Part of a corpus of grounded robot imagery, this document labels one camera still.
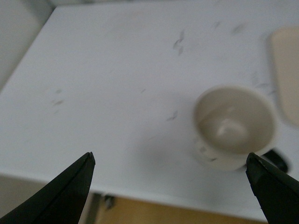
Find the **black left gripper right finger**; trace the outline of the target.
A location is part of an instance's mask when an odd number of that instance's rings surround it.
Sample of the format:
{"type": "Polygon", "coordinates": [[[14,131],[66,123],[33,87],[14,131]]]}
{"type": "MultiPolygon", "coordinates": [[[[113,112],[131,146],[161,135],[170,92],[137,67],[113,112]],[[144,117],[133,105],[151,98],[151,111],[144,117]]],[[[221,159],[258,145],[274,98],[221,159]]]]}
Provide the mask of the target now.
{"type": "Polygon", "coordinates": [[[253,194],[270,224],[299,222],[299,182],[254,153],[246,159],[253,194]]]}

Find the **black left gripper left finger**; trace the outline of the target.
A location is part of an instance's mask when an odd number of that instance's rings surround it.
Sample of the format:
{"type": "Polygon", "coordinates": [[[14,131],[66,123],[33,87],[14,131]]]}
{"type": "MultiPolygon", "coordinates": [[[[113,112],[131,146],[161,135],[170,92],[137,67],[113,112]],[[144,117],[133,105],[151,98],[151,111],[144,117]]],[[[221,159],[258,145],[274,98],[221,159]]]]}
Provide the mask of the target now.
{"type": "Polygon", "coordinates": [[[95,158],[87,152],[28,200],[0,218],[2,224],[77,224],[92,183],[95,158]]]}

